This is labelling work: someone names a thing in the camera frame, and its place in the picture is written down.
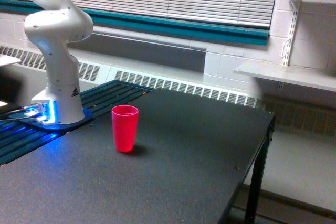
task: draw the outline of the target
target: window sill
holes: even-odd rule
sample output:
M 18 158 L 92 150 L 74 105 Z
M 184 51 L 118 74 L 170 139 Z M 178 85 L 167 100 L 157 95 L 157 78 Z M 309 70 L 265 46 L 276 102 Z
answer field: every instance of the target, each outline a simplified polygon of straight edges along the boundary
M 0 0 L 0 10 L 7 12 L 30 14 L 41 9 L 30 1 Z M 206 39 L 214 42 L 236 42 L 265 46 L 269 36 L 269 30 L 263 29 L 198 23 L 85 8 L 82 8 L 82 10 L 92 17 L 93 22 L 98 24 L 121 29 L 160 33 L 167 36 L 182 36 L 195 40 Z

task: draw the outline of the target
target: radiator vent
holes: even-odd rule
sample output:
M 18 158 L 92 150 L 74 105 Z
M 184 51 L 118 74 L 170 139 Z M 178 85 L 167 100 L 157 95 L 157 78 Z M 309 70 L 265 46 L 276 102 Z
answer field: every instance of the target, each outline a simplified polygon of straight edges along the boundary
M 252 108 L 264 109 L 275 112 L 277 125 L 288 126 L 304 131 L 310 131 L 329 136 L 336 136 L 336 112 L 331 110 L 316 109 L 310 105 L 298 106 L 297 104 L 265 98 L 251 97 L 249 94 L 198 85 L 192 82 L 164 78 L 152 74 L 118 70 L 114 79 L 140 84 L 150 88 L 170 89 L 201 97 L 221 100 Z
M 34 68 L 39 70 L 46 70 L 46 63 L 44 57 L 36 52 L 30 52 L 25 50 L 19 50 L 16 48 L 10 48 L 0 46 L 0 54 L 16 57 L 21 60 L 19 65 L 28 68 Z M 89 63 L 79 62 L 79 79 L 95 82 L 99 74 L 101 66 L 93 65 Z

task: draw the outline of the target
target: dark blue grating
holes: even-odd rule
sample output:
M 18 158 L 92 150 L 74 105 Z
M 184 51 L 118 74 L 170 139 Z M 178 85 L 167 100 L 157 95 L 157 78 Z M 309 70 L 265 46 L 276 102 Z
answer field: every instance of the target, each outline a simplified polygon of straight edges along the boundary
M 122 81 L 111 81 L 81 93 L 83 107 L 96 118 L 110 112 L 116 105 L 131 102 L 153 89 Z M 65 132 L 50 132 L 22 122 L 0 122 L 0 165 L 7 164 L 47 143 Z

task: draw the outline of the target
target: floor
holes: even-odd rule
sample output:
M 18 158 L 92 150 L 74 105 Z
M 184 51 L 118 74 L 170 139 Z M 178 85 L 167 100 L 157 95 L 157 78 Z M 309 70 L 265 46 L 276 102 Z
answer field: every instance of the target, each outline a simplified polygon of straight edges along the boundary
M 231 208 L 228 218 L 224 222 L 225 224 L 240 224 L 244 223 L 245 210 L 233 207 Z M 255 224 L 282 224 L 284 222 L 276 221 L 265 216 L 257 215 L 255 219 Z
M 244 223 L 244 209 L 246 208 L 247 197 L 248 188 L 243 187 L 236 197 L 227 223 Z M 319 209 L 305 209 L 302 206 L 296 206 L 292 202 L 286 203 L 283 200 L 268 197 L 265 192 L 260 195 L 257 212 L 256 224 L 336 224 L 336 214 L 334 212 L 330 212 L 328 215 L 322 213 Z

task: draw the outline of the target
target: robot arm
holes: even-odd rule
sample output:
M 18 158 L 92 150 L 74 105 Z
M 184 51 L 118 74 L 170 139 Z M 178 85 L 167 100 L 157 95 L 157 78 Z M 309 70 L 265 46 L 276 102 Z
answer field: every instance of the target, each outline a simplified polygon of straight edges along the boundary
M 46 125 L 70 124 L 84 118 L 79 95 L 78 60 L 67 43 L 91 36 L 91 17 L 71 0 L 33 0 L 44 11 L 28 15 L 25 33 L 42 52 L 47 70 L 47 87 L 32 103 L 49 104 L 49 114 L 36 118 Z

